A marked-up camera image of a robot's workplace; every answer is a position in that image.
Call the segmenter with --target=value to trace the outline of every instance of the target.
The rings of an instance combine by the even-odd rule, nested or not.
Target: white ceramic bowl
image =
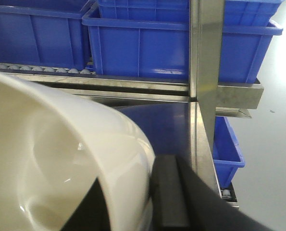
[[[111,230],[143,230],[153,159],[116,110],[0,73],[0,231],[60,230],[96,178]]]

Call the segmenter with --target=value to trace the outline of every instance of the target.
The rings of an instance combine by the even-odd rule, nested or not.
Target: blue surface
[[[97,4],[83,16],[97,74],[188,79],[188,23],[99,18]],[[282,28],[224,26],[220,82],[254,83],[273,35]]]
[[[117,108],[145,133],[156,155],[175,154],[190,162],[187,103],[165,103]],[[226,117],[216,117],[213,161],[219,184],[229,186],[245,162]]]
[[[227,188],[245,161],[239,143],[226,117],[216,117],[213,161],[221,188]]]
[[[142,129],[156,155],[175,154],[190,161],[187,103],[139,105],[117,110]]]
[[[267,26],[284,0],[226,0],[224,25]]]
[[[97,0],[101,18],[188,22],[189,0]]]
[[[94,0],[0,0],[0,63],[84,69]]]

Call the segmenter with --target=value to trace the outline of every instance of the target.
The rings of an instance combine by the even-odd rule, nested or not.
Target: floor
[[[286,231],[286,0],[273,19],[275,36],[258,79],[264,93],[252,119],[231,118],[246,166],[234,180],[240,210],[277,231]]]

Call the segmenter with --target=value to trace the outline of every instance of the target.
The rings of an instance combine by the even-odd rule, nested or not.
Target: blue plastic crate
[[[97,74],[188,79],[188,23],[99,18],[97,4],[83,16]],[[273,35],[282,28],[224,26],[219,81],[254,83]]]
[[[97,74],[188,78],[187,23],[99,18],[98,5],[83,16]]]
[[[189,0],[97,0],[102,18],[188,22]]]
[[[213,162],[222,188],[227,188],[238,168],[245,165],[238,140],[226,117],[215,119]]]
[[[270,21],[263,26],[224,26],[220,82],[254,83],[272,37],[283,29]]]
[[[94,0],[0,0],[0,63],[83,69]]]
[[[224,25],[267,26],[284,0],[226,0]]]

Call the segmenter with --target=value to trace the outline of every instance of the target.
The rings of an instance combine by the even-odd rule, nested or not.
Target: stainless steel shelf
[[[256,109],[263,93],[263,86],[257,80],[254,84],[219,83],[217,107]]]
[[[189,102],[189,85],[171,79],[117,77],[69,73],[0,70],[19,78],[60,88],[63,91],[95,98],[136,99],[138,101]],[[254,84],[219,83],[216,113],[221,116],[250,118],[246,109],[256,109],[263,93],[257,80]]]

